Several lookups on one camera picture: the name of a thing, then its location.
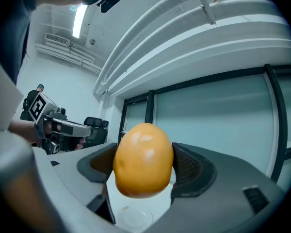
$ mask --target metal bracket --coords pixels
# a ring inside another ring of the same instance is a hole
[[[208,3],[207,0],[200,0],[202,3],[202,8],[208,18],[209,24],[210,25],[217,25],[215,18],[214,18],[214,14],[211,11],[210,5]]]

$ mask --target person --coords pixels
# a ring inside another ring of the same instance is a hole
[[[28,93],[27,98],[24,99],[23,102],[23,112],[20,115],[21,120],[33,122],[33,118],[30,116],[28,111],[35,97],[38,95],[39,92],[43,92],[43,90],[44,86],[42,84],[39,84],[35,90],[32,90]]]
[[[0,63],[15,84],[26,53],[32,12],[42,4],[68,6],[82,2],[90,0],[5,0],[5,8],[0,10]],[[13,119],[9,131],[30,143],[40,141],[34,122]],[[50,124],[45,124],[45,134],[51,134]],[[77,144],[77,150],[82,148],[82,142],[84,139]]]

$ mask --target hand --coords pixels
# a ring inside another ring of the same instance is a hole
[[[83,148],[82,143],[84,143],[84,142],[85,142],[85,138],[82,137],[82,138],[80,139],[79,144],[77,144],[77,146],[76,146],[76,150],[80,150],[80,149],[82,149],[82,148]]]
[[[60,132],[60,130],[61,130],[61,125],[60,125],[60,124],[57,125],[57,130],[58,130],[58,132]],[[52,122],[47,121],[47,122],[44,124],[44,133],[45,133],[45,135],[50,135],[50,134],[52,134]],[[75,150],[80,150],[80,149],[82,149],[82,148],[83,148],[82,143],[84,143],[84,142],[85,142],[85,138],[82,137],[82,138],[80,139],[79,143],[77,144]]]

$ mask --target air vent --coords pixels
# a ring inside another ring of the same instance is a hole
[[[69,47],[70,45],[70,40],[60,37],[58,35],[55,34],[51,34],[51,33],[46,33],[44,38],[46,39],[46,41],[61,45],[61,46],[65,46],[65,47]]]

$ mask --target black chair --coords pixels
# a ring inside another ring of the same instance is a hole
[[[103,121],[96,117],[87,117],[84,121],[84,125],[93,128],[93,133],[85,138],[83,143],[83,148],[89,148],[105,143],[107,138],[107,127],[109,125],[108,121]]]

